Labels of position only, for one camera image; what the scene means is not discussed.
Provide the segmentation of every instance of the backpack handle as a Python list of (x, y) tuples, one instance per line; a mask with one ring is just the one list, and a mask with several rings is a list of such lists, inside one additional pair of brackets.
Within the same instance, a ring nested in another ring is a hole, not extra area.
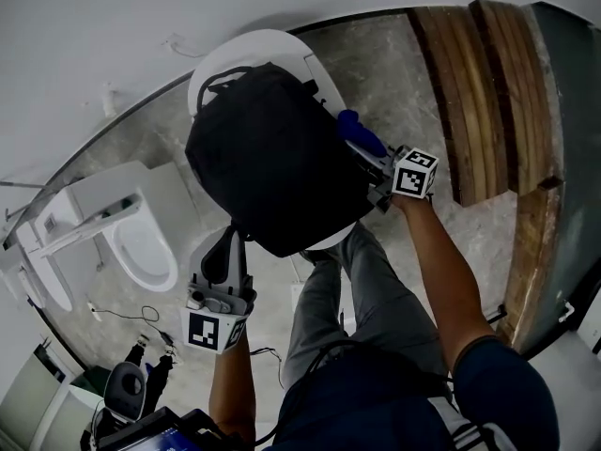
[(229, 75), (232, 75), (232, 74), (234, 74), (234, 73), (246, 73), (247, 71), (250, 71), (250, 70), (252, 70), (252, 69), (253, 69), (253, 67), (250, 67), (250, 66), (248, 66), (248, 65), (246, 65), (246, 66), (241, 66), (241, 67), (234, 67), (233, 69), (226, 70), (226, 71), (223, 71), (223, 72), (221, 72), (221, 73), (218, 73), (218, 74), (216, 74), (216, 75), (213, 75), (212, 77), (209, 77), (209, 78), (208, 78), (208, 79), (207, 79), (207, 80), (206, 80), (206, 81), (205, 81), (205, 82), (202, 84), (202, 86), (200, 87), (200, 90), (198, 91), (198, 101), (196, 102), (196, 111), (197, 111), (198, 113), (200, 113), (200, 110), (203, 108), (203, 99), (204, 99), (204, 97), (205, 97), (205, 91), (206, 91), (207, 89), (209, 89), (209, 90), (212, 90), (212, 91), (215, 91), (215, 90), (220, 90), (220, 89), (222, 89), (222, 88), (223, 88), (223, 85), (220, 85), (220, 86), (215, 86), (216, 88), (213, 88), (213, 89), (209, 88), (209, 86), (210, 86), (210, 85), (211, 85), (213, 82), (215, 82), (216, 80), (219, 80), (219, 79), (223, 79), (224, 77), (227, 77), (227, 76), (229, 76)]

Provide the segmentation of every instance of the screen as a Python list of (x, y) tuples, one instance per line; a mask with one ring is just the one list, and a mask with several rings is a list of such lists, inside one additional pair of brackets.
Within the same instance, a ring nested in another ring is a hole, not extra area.
[(123, 448), (128, 451), (202, 451), (175, 428)]

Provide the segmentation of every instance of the gray tile floor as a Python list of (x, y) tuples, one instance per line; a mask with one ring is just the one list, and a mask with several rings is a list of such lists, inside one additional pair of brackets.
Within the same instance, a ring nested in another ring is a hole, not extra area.
[[(357, 110), (362, 122), (397, 146), (423, 148), (440, 157), (434, 205), (440, 219), (472, 266), (481, 288), (483, 308), (494, 310), (504, 296), (515, 228), (516, 199), (504, 194), (462, 209), (452, 199), (449, 168), (437, 105), (419, 46), (405, 16), (381, 17), (341, 23), (300, 36), (315, 49), (347, 106)], [(149, 167), (173, 161), (188, 184), (201, 222), (199, 241), (210, 231), (228, 224), (227, 215), (212, 202), (193, 178), (184, 156), (191, 120), (186, 103), (187, 83), (175, 87), (127, 118), (86, 150), (59, 176), (65, 182), (85, 177), (119, 163), (140, 160)], [(365, 223), (385, 247), (401, 280), (426, 305), (418, 263), (403, 217), (395, 210), (369, 214)], [(81, 289), (74, 310), (64, 312), (49, 301), (47, 314), (82, 358), (91, 365), (111, 367), (127, 354), (136, 336), (151, 337), (146, 359), (156, 364), (162, 354), (158, 334), (135, 320), (102, 315), (97, 322), (87, 309), (91, 299), (99, 308), (138, 315), (144, 304), (161, 312), (158, 326), (181, 338), (179, 307), (185, 299), (185, 283), (167, 293), (143, 290), (116, 263), (103, 238), (98, 245), (105, 262), (93, 288)], [(292, 285), (298, 284), (289, 259), (269, 255), (254, 244), (248, 246), (250, 273), (259, 293), (248, 323), (251, 348), (270, 346), (285, 356), (292, 323)], [(292, 257), (300, 280), (311, 267)], [(342, 306), (352, 315), (349, 283), (343, 280)], [(160, 404), (175, 412), (207, 408), (213, 357), (180, 346), (184, 364), (172, 372)], [(262, 436), (277, 420), (283, 392), (277, 380), (277, 361), (270, 354), (253, 358), (257, 394), (257, 434)]]

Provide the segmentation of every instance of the black cable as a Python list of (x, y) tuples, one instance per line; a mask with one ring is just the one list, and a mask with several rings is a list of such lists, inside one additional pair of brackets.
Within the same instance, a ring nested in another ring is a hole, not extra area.
[(94, 441), (94, 445), (96, 446), (96, 449), (98, 449), (98, 441), (96, 441), (96, 429), (94, 428), (94, 420), (96, 419), (96, 413), (98, 412), (98, 407), (99, 405), (102, 403), (104, 399), (101, 399), (100, 401), (98, 401), (96, 403), (96, 408), (94, 408), (94, 414), (92, 414), (92, 424), (91, 424), (91, 434), (92, 434), (92, 440)]
[(505, 306), (501, 304), (499, 306), (499, 314), (495, 314), (492, 318), (487, 319), (486, 322), (488, 322), (488, 324), (492, 324), (493, 322), (503, 319), (505, 316), (507, 316), (507, 311), (505, 310)]
[(251, 356), (258, 356), (259, 354), (265, 354), (266, 352), (270, 353), (278, 360), (278, 382), (280, 383), (280, 387), (284, 389), (284, 385), (282, 384), (282, 356), (280, 356), (280, 353), (274, 348), (261, 348), (251, 351)]
[[(147, 318), (144, 315), (145, 309), (153, 310), (157, 314), (157, 317), (154, 319)], [(167, 346), (173, 346), (173, 344), (174, 344), (173, 339), (171, 338), (171, 336), (168, 333), (166, 333), (165, 331), (161, 331), (161, 329), (159, 329), (157, 326), (152, 324), (152, 322), (159, 322), (159, 320), (161, 319), (161, 314), (159, 314), (159, 311), (157, 311), (157, 309), (155, 307), (152, 307), (151, 305), (143, 305), (142, 306), (142, 308), (141, 308), (142, 316), (124, 316), (122, 314), (119, 314), (118, 312), (111, 311), (109, 309), (92, 308), (92, 312), (95, 312), (95, 313), (106, 312), (108, 314), (113, 314), (114, 316), (117, 316), (118, 318), (122, 318), (122, 319), (143, 320), (146, 324), (148, 324), (152, 329), (154, 329), (157, 333), (159, 333), (161, 335), (162, 340), (165, 342), (165, 344)]]

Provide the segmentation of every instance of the gray pants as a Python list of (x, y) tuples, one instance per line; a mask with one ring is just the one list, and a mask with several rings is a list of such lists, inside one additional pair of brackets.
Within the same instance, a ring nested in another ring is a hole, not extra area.
[[(286, 391), (323, 346), (346, 339), (338, 322), (341, 264), (351, 282), (357, 322), (350, 339), (401, 353), (421, 370), (446, 376), (436, 326), (415, 294), (398, 280), (372, 233), (357, 223), (328, 253), (336, 260), (317, 262), (294, 313), (283, 372)], [(329, 357), (338, 352), (333, 350)]]

